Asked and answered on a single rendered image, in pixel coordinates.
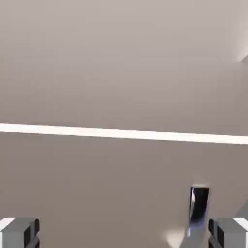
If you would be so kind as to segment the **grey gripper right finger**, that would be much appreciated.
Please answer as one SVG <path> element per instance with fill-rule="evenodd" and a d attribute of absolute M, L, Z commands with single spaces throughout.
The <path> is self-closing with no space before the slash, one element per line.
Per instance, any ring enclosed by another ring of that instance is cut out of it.
<path fill-rule="evenodd" d="M 243 217 L 209 219 L 208 248 L 248 248 L 248 220 Z"/>

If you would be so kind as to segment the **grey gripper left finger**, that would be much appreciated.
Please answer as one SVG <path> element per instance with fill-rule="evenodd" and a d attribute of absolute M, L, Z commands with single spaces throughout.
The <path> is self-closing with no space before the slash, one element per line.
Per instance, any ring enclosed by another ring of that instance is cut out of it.
<path fill-rule="evenodd" d="M 0 248 L 40 248 L 39 231 L 39 218 L 0 218 Z"/>

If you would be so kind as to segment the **taupe cabinet door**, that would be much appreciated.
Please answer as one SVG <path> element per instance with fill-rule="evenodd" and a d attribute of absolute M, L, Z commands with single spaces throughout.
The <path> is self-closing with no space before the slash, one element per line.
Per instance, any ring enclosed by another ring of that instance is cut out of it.
<path fill-rule="evenodd" d="M 40 248 L 168 248 L 192 185 L 234 216 L 248 145 L 0 133 L 0 217 L 38 217 Z"/>
<path fill-rule="evenodd" d="M 0 122 L 248 135 L 248 0 L 0 0 Z"/>

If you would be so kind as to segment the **taupe painted cabinet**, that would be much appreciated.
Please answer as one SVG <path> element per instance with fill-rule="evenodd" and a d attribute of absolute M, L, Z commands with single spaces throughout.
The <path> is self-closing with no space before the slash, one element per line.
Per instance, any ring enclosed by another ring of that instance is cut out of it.
<path fill-rule="evenodd" d="M 203 133 L 186 133 L 186 132 L 165 132 L 165 131 L 151 131 L 151 130 L 60 126 L 60 125 L 11 124 L 11 123 L 1 123 L 1 122 L 0 122 L 0 133 L 248 145 L 248 135 L 240 136 L 240 135 L 203 134 Z M 171 229 L 164 233 L 164 239 L 166 244 L 168 244 L 166 241 L 166 234 L 167 232 L 173 230 L 177 230 L 177 229 Z"/>

